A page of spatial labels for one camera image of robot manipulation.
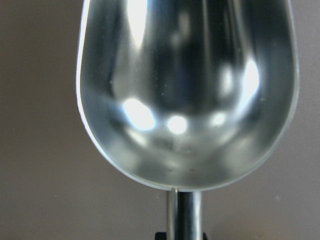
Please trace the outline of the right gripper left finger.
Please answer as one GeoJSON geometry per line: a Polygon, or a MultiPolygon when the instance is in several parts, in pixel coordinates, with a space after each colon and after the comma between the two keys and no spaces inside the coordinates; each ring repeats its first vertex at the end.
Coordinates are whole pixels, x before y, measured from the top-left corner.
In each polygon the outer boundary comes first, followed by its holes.
{"type": "Polygon", "coordinates": [[[156,232],[154,236],[154,240],[167,240],[166,232],[156,232]]]}

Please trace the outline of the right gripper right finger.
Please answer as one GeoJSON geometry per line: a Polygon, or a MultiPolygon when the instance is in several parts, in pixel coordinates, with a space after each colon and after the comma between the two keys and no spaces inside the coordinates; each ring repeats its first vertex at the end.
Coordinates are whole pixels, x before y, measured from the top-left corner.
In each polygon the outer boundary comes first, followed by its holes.
{"type": "Polygon", "coordinates": [[[208,240],[208,237],[207,237],[207,235],[205,233],[202,234],[202,239],[203,240],[208,240]]]}

